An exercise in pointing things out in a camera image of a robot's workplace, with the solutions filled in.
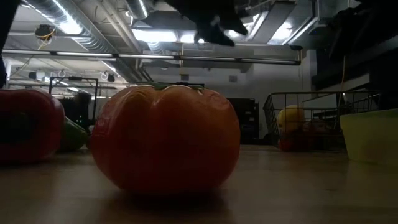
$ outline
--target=yellow container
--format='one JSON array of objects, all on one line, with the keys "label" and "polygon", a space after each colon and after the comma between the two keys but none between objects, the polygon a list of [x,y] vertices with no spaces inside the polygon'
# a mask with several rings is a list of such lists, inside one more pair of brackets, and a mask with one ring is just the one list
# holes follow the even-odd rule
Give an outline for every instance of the yellow container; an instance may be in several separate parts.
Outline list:
[{"label": "yellow container", "polygon": [[398,110],[340,116],[351,160],[398,166]]}]

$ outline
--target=large tomato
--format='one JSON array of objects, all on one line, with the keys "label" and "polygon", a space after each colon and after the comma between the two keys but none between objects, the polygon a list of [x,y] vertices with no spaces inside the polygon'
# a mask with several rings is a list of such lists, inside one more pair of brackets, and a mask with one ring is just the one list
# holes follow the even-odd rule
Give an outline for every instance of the large tomato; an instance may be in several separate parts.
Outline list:
[{"label": "large tomato", "polygon": [[0,90],[0,164],[46,159],[60,147],[63,106],[37,90]]},{"label": "large tomato", "polygon": [[134,86],[114,95],[90,141],[99,169],[141,194],[201,192],[221,185],[239,156],[229,101],[187,86]]}]

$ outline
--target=wooden table surface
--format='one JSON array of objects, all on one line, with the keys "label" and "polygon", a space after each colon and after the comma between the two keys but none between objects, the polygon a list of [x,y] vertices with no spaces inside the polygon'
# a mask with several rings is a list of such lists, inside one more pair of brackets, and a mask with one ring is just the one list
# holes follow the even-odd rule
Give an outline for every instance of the wooden table surface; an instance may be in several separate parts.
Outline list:
[{"label": "wooden table surface", "polygon": [[243,147],[213,195],[176,202],[116,188],[89,153],[0,168],[0,223],[398,223],[398,170],[344,154]]}]

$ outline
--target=red bell pepper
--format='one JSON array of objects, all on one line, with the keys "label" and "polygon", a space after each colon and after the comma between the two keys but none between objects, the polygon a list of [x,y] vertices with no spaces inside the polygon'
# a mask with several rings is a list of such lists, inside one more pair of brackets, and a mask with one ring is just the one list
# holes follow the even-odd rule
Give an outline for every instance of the red bell pepper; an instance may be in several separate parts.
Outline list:
[{"label": "red bell pepper", "polygon": [[0,164],[46,159],[60,147],[61,102],[37,90],[0,90]]}]

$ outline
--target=metal wire basket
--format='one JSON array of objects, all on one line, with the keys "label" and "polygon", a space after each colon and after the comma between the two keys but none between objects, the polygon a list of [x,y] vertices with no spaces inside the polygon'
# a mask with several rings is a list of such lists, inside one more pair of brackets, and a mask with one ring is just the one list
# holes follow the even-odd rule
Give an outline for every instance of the metal wire basket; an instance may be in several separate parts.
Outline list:
[{"label": "metal wire basket", "polygon": [[273,145],[289,141],[292,151],[345,151],[340,116],[379,110],[380,100],[380,91],[286,92],[269,95],[263,109]]}]

